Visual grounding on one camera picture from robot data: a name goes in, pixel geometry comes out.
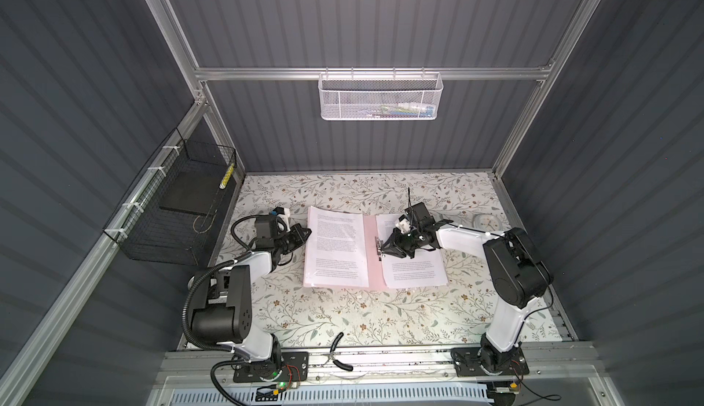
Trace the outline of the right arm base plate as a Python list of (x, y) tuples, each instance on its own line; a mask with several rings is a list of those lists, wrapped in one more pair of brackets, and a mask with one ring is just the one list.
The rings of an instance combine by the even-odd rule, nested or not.
[(454, 347), (450, 357), (459, 377), (526, 376), (530, 373), (523, 350), (500, 353), (491, 346)]

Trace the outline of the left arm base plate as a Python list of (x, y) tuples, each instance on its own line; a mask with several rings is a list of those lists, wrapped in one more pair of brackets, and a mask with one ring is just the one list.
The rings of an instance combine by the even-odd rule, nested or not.
[(303, 382), (308, 378), (310, 354), (302, 351), (284, 351), (272, 358), (233, 366), (235, 383)]

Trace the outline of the pink file folder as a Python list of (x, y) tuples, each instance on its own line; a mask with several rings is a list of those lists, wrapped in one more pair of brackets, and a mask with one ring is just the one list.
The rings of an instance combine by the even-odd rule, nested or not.
[(381, 263), (379, 262), (380, 259), (376, 254), (375, 237), (378, 237), (382, 242), (386, 241), (388, 237), (390, 237), (392, 230), (394, 230), (400, 215), (363, 215), (363, 217), (368, 255), (368, 277), (370, 278), (370, 287), (364, 290), (398, 290), (386, 287), (382, 275)]

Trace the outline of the printed white paper sheet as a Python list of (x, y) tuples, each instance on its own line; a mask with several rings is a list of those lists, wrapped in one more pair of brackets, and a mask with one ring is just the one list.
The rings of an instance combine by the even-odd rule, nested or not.
[(363, 215), (311, 206), (307, 224), (312, 235), (305, 244), (304, 286), (369, 288)]

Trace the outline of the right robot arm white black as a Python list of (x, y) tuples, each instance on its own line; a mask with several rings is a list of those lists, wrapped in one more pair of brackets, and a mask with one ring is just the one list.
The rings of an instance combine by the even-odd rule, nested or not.
[(379, 252), (412, 259), (422, 250), (457, 250), (486, 261), (499, 301), (481, 337), (478, 363), (489, 375), (509, 369), (520, 358), (525, 321), (539, 311), (539, 299), (554, 280), (525, 230), (492, 233), (436, 220), (425, 204), (418, 203), (404, 210)]

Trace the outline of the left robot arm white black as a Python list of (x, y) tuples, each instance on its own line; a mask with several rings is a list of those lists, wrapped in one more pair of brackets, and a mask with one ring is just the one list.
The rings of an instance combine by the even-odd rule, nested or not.
[(290, 223), (290, 210), (241, 217), (231, 236), (245, 251), (195, 274), (189, 284), (181, 329), (203, 350), (232, 353), (246, 363), (282, 363), (275, 335), (255, 325), (252, 285), (286, 264), (282, 257), (302, 248), (312, 231)]

